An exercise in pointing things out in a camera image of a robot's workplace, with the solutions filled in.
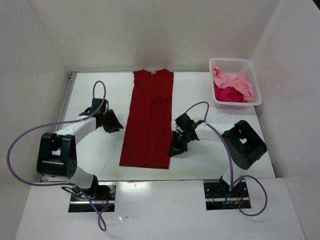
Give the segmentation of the dark red t-shirt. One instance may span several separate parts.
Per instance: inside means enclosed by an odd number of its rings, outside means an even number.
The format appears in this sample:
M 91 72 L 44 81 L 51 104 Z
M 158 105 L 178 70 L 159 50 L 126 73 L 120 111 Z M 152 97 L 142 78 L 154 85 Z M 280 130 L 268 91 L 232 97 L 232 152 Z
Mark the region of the dark red t-shirt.
M 133 83 L 119 165 L 168 169 L 174 73 L 141 69 L 134 71 Z

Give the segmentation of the light pink t-shirt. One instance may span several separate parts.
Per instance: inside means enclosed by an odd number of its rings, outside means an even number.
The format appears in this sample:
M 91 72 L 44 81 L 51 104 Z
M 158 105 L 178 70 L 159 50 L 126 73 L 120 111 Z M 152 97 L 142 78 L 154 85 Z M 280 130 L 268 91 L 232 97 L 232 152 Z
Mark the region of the light pink t-shirt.
M 216 85 L 221 89 L 226 89 L 227 87 L 233 87 L 239 91 L 245 100 L 245 102 L 239 103 L 248 103 L 255 98 L 253 85 L 246 80 L 244 73 L 241 73 L 237 76 L 232 76 L 220 71 L 219 66 L 215 66 L 212 69 L 213 76 L 213 87 Z

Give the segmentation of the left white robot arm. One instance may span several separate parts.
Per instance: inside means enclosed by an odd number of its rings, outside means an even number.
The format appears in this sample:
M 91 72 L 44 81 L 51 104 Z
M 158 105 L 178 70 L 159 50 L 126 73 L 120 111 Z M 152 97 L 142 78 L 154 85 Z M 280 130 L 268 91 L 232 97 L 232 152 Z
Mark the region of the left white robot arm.
M 98 178 L 78 166 L 77 144 L 98 128 L 109 134 L 124 127 L 114 111 L 99 111 L 94 116 L 90 109 L 82 112 L 78 121 L 54 133 L 46 132 L 41 136 L 36 170 L 39 174 L 58 177 L 82 189 L 82 194 L 89 200 L 105 193 L 106 188 L 99 185 Z

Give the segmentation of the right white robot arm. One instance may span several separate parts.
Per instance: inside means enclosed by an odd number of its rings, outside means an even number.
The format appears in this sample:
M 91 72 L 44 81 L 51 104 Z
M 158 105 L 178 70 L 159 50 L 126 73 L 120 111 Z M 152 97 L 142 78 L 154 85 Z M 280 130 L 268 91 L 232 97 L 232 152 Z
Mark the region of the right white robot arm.
M 246 172 L 268 150 L 265 142 L 251 125 L 240 120 L 235 124 L 213 124 L 204 120 L 177 121 L 177 129 L 172 132 L 170 157 L 188 151 L 192 141 L 221 142 L 225 147 L 229 167 L 219 179 L 219 191 L 225 197 L 237 191 L 237 185 Z

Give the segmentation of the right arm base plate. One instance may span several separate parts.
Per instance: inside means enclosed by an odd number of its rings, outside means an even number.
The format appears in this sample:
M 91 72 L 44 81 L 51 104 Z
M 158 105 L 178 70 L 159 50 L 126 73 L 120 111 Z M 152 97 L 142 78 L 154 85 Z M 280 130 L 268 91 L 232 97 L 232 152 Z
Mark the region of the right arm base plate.
M 252 208 L 247 183 L 244 180 L 228 193 L 223 192 L 217 179 L 204 180 L 203 189 L 207 211 L 238 209 L 239 204 L 241 209 Z

